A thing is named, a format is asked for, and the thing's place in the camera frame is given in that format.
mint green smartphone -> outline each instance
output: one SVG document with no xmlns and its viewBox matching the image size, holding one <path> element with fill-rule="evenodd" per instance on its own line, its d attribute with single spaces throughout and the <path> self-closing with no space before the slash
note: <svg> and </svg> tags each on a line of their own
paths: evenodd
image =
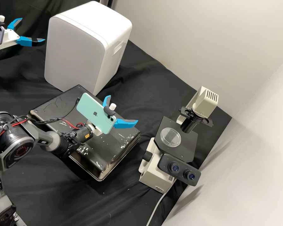
<svg viewBox="0 0 283 226">
<path fill-rule="evenodd" d="M 116 122 L 116 117 L 108 116 L 104 107 L 88 93 L 83 93 L 76 109 L 104 134 L 108 134 Z"/>
</svg>

black cloth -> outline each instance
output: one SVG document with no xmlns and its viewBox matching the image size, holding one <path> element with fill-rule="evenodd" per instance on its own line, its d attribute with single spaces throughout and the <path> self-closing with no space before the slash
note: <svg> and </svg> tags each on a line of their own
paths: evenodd
<svg viewBox="0 0 283 226">
<path fill-rule="evenodd" d="M 6 17 L 6 24 L 23 17 L 17 30 L 20 35 L 46 38 L 51 16 L 85 2 L 0 0 L 0 15 Z M 45 52 L 46 46 L 13 46 L 0 51 L 0 111 L 27 114 L 61 93 L 44 79 Z M 162 117 L 176 119 L 178 109 L 195 92 L 128 42 L 117 74 L 97 97 L 103 100 L 112 95 L 120 115 L 139 120 L 136 127 L 142 132 L 140 142 L 102 182 L 82 180 L 58 158 L 36 147 L 4 173 L 4 189 L 19 215 L 27 225 L 146 225 L 161 194 L 138 181 L 142 155 Z M 195 129 L 199 137 L 192 165 L 197 168 L 231 119 L 219 108 L 211 118 L 213 128 L 199 125 Z M 151 225 L 162 224 L 185 187 L 180 181 L 175 183 Z"/>
</svg>

petri dish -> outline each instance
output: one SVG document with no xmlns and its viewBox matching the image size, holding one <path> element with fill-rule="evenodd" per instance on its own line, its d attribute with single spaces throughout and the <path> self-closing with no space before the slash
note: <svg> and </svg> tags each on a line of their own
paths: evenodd
<svg viewBox="0 0 283 226">
<path fill-rule="evenodd" d="M 160 133 L 160 138 L 169 147 L 177 147 L 181 143 L 180 134 L 173 128 L 164 128 Z"/>
</svg>

white container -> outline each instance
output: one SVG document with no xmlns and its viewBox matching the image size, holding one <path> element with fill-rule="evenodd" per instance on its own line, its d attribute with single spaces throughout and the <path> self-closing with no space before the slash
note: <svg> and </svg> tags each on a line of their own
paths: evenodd
<svg viewBox="0 0 283 226">
<path fill-rule="evenodd" d="M 93 95 L 115 75 L 132 23 L 95 1 L 49 20 L 45 79 L 66 91 L 77 84 Z"/>
</svg>

white wall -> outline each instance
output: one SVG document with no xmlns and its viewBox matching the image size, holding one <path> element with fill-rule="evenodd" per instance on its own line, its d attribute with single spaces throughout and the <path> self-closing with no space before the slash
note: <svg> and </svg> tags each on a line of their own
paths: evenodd
<svg viewBox="0 0 283 226">
<path fill-rule="evenodd" d="M 283 62 L 283 0 L 114 0 L 130 40 L 234 116 Z"/>
<path fill-rule="evenodd" d="M 163 226 L 283 225 L 283 65 L 231 120 Z"/>
</svg>

